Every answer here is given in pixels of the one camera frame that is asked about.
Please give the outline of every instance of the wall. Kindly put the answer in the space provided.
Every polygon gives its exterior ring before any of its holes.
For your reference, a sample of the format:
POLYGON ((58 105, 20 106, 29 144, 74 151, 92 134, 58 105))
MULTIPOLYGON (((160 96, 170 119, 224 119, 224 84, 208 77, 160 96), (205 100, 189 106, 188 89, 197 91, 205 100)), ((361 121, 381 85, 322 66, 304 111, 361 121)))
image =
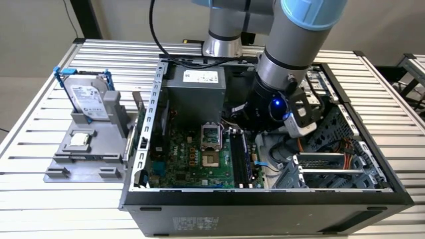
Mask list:
MULTIPOLYGON (((148 25, 149 0, 93 0, 108 37, 152 41, 148 25)), ((202 40, 208 33, 209 11, 190 0, 157 0, 154 29, 161 42, 184 38, 202 40)), ((362 50, 374 64, 395 64, 405 52, 425 53, 423 0, 349 0, 339 23, 323 49, 362 50)), ((266 37, 257 36, 264 45, 266 37)))
MULTIPOLYGON (((152 41, 149 0, 92 1, 106 39, 152 41)), ((81 35, 70 7, 69 14, 81 35)), ((161 42, 205 39, 208 22, 208 8, 190 0, 157 0, 154 27, 161 42)), ((423 22, 423 0, 349 0, 323 48, 362 50, 375 64, 395 64, 405 52, 425 54, 423 22)), ((61 0, 0 1, 0 76, 48 76, 73 38, 61 0)), ((258 36, 256 44, 265 39, 258 36)))
MULTIPOLYGON (((82 36, 68 2, 78 35, 82 36)), ((74 39, 61 0, 0 1, 0 76, 46 77, 74 39)))

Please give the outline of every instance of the metal slotted table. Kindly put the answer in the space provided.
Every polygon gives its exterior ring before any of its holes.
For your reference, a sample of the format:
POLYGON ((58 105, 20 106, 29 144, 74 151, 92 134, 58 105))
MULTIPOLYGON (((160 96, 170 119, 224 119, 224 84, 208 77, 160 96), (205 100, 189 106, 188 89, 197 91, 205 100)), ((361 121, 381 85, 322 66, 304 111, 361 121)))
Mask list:
MULTIPOLYGON (((170 54, 200 55, 198 44, 165 44, 170 54)), ((245 47, 254 56, 262 47, 245 47)), ((113 74, 121 104, 136 110, 132 91, 150 95, 160 51, 154 43, 85 40, 61 67, 113 74)), ((350 239, 425 238, 425 123, 369 60, 351 51, 319 51, 415 205, 363 228, 350 239)), ((141 238, 116 207, 122 184, 44 183, 44 171, 70 124, 70 103, 50 75, 0 145, 0 238, 141 238)))
POLYGON ((425 87, 425 55, 405 54, 398 66, 413 76, 413 80, 401 91, 401 95, 406 96, 418 84, 425 87))

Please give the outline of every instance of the label sticker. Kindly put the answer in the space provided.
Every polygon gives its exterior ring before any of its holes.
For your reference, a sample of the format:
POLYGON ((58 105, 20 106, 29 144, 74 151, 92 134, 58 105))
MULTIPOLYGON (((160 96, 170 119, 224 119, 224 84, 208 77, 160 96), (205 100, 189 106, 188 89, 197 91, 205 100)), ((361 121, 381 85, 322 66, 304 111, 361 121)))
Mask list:
POLYGON ((73 95, 82 113, 93 120, 108 120, 108 113, 98 94, 98 90, 92 86, 73 85, 73 95))
POLYGON ((218 217, 174 217, 174 229, 178 231, 217 230, 218 217))
POLYGON ((184 72, 184 82, 218 83, 218 72, 186 70, 184 72))

